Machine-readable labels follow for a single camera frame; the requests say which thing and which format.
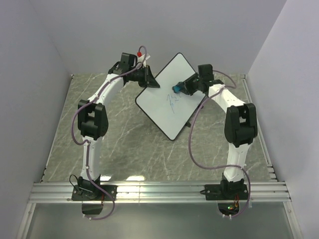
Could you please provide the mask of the blue whiteboard eraser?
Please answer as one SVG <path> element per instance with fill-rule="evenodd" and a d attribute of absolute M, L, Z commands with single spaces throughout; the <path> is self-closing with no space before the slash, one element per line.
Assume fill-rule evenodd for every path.
<path fill-rule="evenodd" d="M 177 85 L 172 87 L 172 90 L 175 94 L 179 94 L 182 89 L 183 89 L 183 85 L 181 85 L 181 84 L 177 84 Z"/>

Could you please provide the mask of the white whiteboard black frame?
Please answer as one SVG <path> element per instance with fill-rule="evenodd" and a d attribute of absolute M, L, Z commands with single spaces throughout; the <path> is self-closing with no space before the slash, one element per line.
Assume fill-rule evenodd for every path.
<path fill-rule="evenodd" d="M 177 53 L 155 76 L 159 88 L 145 88 L 136 97 L 137 106 L 169 140 L 175 140 L 201 104 L 205 94 L 176 94 L 173 86 L 192 76 L 195 70 L 182 53 Z"/>

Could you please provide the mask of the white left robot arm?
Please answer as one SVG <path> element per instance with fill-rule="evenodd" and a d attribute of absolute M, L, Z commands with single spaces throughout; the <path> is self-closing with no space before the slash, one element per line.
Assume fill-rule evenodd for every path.
<path fill-rule="evenodd" d="M 75 114 L 78 129 L 83 142 L 74 141 L 83 145 L 83 167 L 77 180 L 78 190 L 89 200 L 99 198 L 102 188 L 100 186 L 99 159 L 102 138 L 108 127 L 106 106 L 124 85 L 137 82 L 142 88 L 159 88 L 150 66 L 138 63 L 136 66 L 117 62 L 109 71 L 104 84 L 87 100 L 80 100 Z"/>

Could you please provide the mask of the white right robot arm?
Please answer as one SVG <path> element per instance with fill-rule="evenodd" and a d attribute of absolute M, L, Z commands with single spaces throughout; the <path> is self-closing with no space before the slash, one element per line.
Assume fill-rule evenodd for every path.
<path fill-rule="evenodd" d="M 196 92 L 202 92 L 207 96 L 195 113 L 193 124 L 195 124 L 199 111 L 208 100 L 215 101 L 226 114 L 224 135 L 229 144 L 227 164 L 216 167 L 198 165 L 203 169 L 224 169 L 220 186 L 214 193 L 225 199 L 231 199 L 236 194 L 247 191 L 244 184 L 246 176 L 244 167 L 248 150 L 258 135 L 255 105 L 243 102 L 234 96 L 228 90 L 229 88 L 230 86 L 222 81 L 215 80 L 213 74 L 201 76 L 198 73 L 172 88 L 177 94 L 192 96 Z"/>

